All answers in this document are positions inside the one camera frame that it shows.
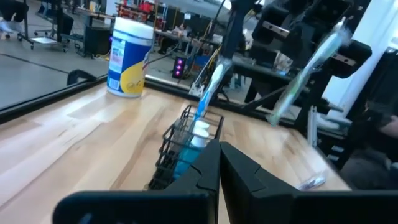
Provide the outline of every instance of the black wire rack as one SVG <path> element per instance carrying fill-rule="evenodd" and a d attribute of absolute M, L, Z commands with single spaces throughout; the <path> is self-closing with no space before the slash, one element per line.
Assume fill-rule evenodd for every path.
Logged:
<path fill-rule="evenodd" d="M 175 166 L 178 162 L 188 163 L 179 158 L 183 150 L 199 151 L 197 148 L 190 147 L 190 141 L 194 137 L 193 117 L 196 108 L 192 105 L 187 106 L 181 114 L 181 117 L 171 125 L 163 134 L 163 143 L 159 149 L 159 159 L 156 161 L 156 171 L 152 180 L 148 183 L 148 190 L 163 190 L 175 180 Z M 210 111 L 206 111 L 200 118 L 210 125 L 207 143 L 212 139 L 219 139 L 223 127 L 224 117 Z"/>

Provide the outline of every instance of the gray floor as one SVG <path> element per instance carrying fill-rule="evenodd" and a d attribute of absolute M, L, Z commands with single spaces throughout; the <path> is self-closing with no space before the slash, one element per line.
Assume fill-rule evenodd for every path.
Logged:
<path fill-rule="evenodd" d="M 51 23 L 35 15 L 39 10 L 40 2 L 28 0 L 28 5 L 28 35 L 35 37 L 35 30 L 49 29 Z M 84 17 L 76 15 L 73 17 L 75 23 L 72 32 L 81 34 Z M 95 26 L 104 26 L 104 24 L 95 21 Z M 153 53 L 150 60 L 160 56 Z M 172 78 L 170 74 L 173 64 L 173 59 L 167 57 L 150 64 L 147 73 L 177 82 L 178 80 Z M 108 62 L 79 56 L 75 53 L 73 44 L 70 44 L 69 51 L 64 53 L 61 46 L 57 45 L 35 44 L 34 50 L 31 50 L 29 43 L 17 41 L 16 34 L 11 35 L 10 39 L 0 38 L 0 76 L 2 81 L 0 84 L 0 108 L 65 88 L 67 73 L 76 69 L 100 76 L 108 72 Z M 182 80 L 181 83 L 189 85 L 192 79 L 193 77 Z M 250 81 L 246 82 L 246 85 L 240 90 L 228 90 L 229 97 L 239 101 L 243 100 L 249 84 Z"/>

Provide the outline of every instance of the blue liquid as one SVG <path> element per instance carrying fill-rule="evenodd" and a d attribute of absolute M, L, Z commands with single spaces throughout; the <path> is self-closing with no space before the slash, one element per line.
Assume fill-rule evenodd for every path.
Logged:
<path fill-rule="evenodd" d="M 195 161 L 195 159 L 199 156 L 202 149 L 203 148 L 198 148 L 191 145 L 190 147 L 181 150 L 181 153 L 178 158 L 184 160 L 185 162 L 182 161 L 177 162 L 173 174 L 174 179 L 178 179 L 185 171 L 187 171 L 192 162 Z"/>

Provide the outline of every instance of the wooden table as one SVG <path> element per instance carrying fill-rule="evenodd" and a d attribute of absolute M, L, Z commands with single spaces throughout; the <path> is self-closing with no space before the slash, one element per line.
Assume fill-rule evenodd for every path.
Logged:
<path fill-rule="evenodd" d="M 163 132 L 190 102 L 146 89 L 140 99 L 100 85 L 0 126 L 1 223 L 50 223 L 79 190 L 141 190 L 155 171 Z M 294 186 L 328 171 L 320 190 L 349 190 L 295 131 L 225 115 L 221 140 Z M 220 197 L 220 221 L 229 223 Z"/>

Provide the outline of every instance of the workbench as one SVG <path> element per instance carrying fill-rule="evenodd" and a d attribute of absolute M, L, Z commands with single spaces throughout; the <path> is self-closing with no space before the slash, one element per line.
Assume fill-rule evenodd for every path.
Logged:
<path fill-rule="evenodd" d="M 102 84 L 1 125 L 1 223 L 51 223 L 57 202 L 80 190 L 142 190 L 162 134 L 191 103 L 147 88 L 141 98 L 121 98 Z M 350 190 L 298 132 L 210 110 L 225 117 L 221 141 L 288 184 L 326 171 L 317 190 Z M 229 223 L 222 191 L 219 223 Z"/>

